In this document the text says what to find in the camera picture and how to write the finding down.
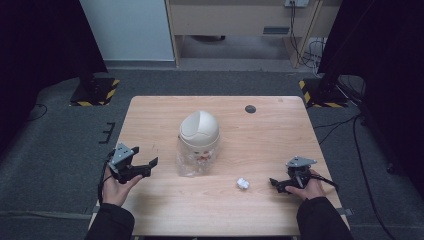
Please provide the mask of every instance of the yellow and black hazard tape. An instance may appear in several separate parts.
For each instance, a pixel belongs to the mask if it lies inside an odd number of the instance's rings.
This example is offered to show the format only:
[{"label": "yellow and black hazard tape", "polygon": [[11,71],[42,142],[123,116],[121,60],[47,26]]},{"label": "yellow and black hazard tape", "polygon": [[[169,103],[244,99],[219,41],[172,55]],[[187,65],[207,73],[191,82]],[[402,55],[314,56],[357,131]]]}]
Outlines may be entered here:
[{"label": "yellow and black hazard tape", "polygon": [[315,103],[314,99],[311,97],[309,93],[308,87],[306,86],[303,80],[299,81],[299,86],[302,89],[303,96],[305,98],[306,107],[347,107],[345,103],[334,103],[334,102],[325,102],[325,103]]},{"label": "yellow and black hazard tape", "polygon": [[110,89],[105,97],[105,99],[102,99],[102,101],[76,101],[71,102],[71,106],[82,106],[82,107],[90,107],[90,106],[103,106],[108,105],[110,101],[112,100],[113,95],[115,94],[116,88],[118,87],[119,80],[115,79],[112,82],[112,85],[110,86]]}]

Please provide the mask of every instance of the baseboard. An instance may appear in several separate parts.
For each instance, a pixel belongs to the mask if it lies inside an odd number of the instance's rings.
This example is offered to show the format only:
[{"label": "baseboard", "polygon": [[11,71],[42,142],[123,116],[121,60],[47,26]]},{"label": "baseboard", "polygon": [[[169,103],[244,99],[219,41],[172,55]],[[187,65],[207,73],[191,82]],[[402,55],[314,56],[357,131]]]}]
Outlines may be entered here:
[{"label": "baseboard", "polygon": [[176,68],[175,61],[104,60],[108,69]]}]

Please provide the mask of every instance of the hand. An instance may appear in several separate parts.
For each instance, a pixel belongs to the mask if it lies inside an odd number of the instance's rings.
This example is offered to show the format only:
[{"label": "hand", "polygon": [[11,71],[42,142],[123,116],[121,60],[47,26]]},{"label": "hand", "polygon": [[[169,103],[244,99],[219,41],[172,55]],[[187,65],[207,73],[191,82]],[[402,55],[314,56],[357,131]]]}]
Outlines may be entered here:
[{"label": "hand", "polygon": [[131,188],[134,187],[143,178],[143,176],[138,175],[127,183],[120,184],[115,178],[110,177],[111,175],[109,166],[106,166],[104,179],[107,180],[103,185],[103,202],[121,207],[127,199]]},{"label": "hand", "polygon": [[[311,174],[319,175],[317,172],[315,172],[312,169],[310,169],[310,171],[311,171]],[[317,179],[313,179],[313,178],[309,180],[308,185],[306,185],[305,189],[299,189],[296,187],[287,186],[286,191],[299,196],[300,198],[302,198],[302,200],[306,200],[306,199],[311,200],[316,197],[325,196],[321,181]]]}]

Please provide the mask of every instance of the wooden table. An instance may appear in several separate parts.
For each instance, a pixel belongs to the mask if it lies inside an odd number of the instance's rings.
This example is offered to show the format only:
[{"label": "wooden table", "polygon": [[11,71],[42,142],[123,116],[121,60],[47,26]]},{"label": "wooden table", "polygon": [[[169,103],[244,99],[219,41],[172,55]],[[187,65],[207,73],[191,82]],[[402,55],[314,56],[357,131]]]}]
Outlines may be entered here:
[{"label": "wooden table", "polygon": [[[247,113],[247,105],[256,113]],[[221,151],[208,175],[180,177],[179,126],[196,110],[217,118]],[[152,176],[131,190],[123,206],[135,217],[136,236],[298,235],[300,199],[277,193],[269,178],[288,179],[285,163],[299,155],[316,159],[313,169],[331,179],[299,97],[134,97],[119,142],[140,147],[133,165],[159,157]],[[237,187],[240,177],[250,182],[249,189]],[[323,186],[341,207],[335,190]]]}]

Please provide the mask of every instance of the person's left hand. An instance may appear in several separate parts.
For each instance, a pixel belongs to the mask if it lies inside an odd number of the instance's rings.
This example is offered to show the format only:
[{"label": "person's left hand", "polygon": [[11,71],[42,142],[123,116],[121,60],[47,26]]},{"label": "person's left hand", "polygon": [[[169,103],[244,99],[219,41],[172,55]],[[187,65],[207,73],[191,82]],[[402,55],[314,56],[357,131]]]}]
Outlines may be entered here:
[{"label": "person's left hand", "polygon": [[103,203],[114,204],[121,207],[127,199],[131,188],[134,187],[143,176],[138,175],[127,183],[120,184],[115,178],[110,177],[111,175],[109,166],[106,166],[105,179],[107,180],[103,185]]}]

